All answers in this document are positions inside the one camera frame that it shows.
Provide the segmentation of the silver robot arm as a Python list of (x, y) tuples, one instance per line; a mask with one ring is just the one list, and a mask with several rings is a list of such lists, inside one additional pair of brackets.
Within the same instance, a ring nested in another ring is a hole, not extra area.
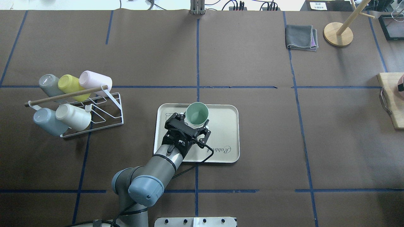
[(113, 219), (114, 227), (147, 227), (148, 208), (163, 195), (170, 180), (177, 177), (177, 169), (193, 145), (206, 147), (211, 131), (208, 118), (202, 117), (198, 128), (185, 124), (191, 114), (173, 113), (165, 122), (166, 134), (162, 145), (144, 166), (126, 168), (117, 172), (111, 182), (119, 197), (119, 213)]

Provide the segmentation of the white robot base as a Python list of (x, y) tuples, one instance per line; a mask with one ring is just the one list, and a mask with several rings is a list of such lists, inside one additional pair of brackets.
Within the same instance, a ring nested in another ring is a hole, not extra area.
[(237, 227), (234, 217), (166, 217), (158, 218), (155, 227)]

